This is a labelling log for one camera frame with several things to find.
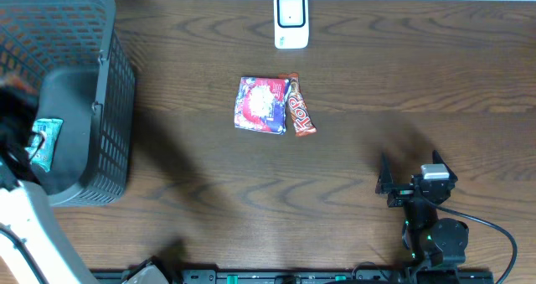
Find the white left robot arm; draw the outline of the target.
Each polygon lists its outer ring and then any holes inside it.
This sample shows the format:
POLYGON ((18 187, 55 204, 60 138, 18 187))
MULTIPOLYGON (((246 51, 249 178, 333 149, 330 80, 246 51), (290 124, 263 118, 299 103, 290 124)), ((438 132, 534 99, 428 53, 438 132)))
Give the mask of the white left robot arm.
POLYGON ((39 97, 29 87, 1 86, 1 257, 19 283, 170 283, 146 262, 129 271, 90 271, 49 204, 25 147, 39 97))

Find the red white snack bag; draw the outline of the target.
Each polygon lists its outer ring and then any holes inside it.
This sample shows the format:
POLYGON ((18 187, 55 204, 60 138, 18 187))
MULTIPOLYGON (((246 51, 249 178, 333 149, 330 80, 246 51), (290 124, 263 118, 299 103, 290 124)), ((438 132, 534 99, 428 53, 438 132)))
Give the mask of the red white snack bag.
POLYGON ((234 127, 283 135, 289 93, 288 79, 241 77, 234 105, 234 127))

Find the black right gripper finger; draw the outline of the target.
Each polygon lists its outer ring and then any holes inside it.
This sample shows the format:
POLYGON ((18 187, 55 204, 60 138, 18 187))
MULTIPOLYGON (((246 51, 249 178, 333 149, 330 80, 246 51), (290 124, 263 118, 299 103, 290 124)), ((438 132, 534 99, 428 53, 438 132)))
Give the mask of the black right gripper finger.
POLYGON ((434 164, 442 164, 445 167, 446 171, 449 173, 449 177, 450 178, 455 177, 455 174, 452 172, 452 170, 449 168, 449 166, 447 165, 447 163, 444 161, 444 159, 441 157, 441 155, 439 154, 437 150, 434 150, 432 152, 432 162, 434 164))
POLYGON ((394 188, 394 180, 390 172, 389 160, 387 156, 381 154, 381 166, 379 171, 379 177, 376 184, 376 194, 388 194, 394 188))

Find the orange chocolate bar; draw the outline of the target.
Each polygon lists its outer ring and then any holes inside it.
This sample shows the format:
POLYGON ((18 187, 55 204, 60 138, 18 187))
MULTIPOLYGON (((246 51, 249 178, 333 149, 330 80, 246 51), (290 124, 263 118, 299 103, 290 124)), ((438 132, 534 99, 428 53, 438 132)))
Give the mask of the orange chocolate bar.
POLYGON ((310 114, 307 110, 307 104, 302 95, 299 74, 280 74, 279 78, 289 80, 290 82, 290 94, 287 103, 296 136, 304 137, 316 133, 317 129, 312 123, 310 114))

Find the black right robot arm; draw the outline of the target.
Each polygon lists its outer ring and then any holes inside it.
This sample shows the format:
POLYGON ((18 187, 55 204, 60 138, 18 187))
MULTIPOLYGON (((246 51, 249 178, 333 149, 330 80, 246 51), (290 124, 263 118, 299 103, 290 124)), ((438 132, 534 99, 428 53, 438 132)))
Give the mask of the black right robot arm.
POLYGON ((376 193, 387 196, 390 208, 405 212, 402 243, 411 251, 415 268, 454 269, 466 259, 467 225, 456 219, 441 219, 437 214, 457 181, 437 151, 432 152, 432 162, 422 165, 420 173, 408 183, 396 183, 387 156, 381 157, 376 193))

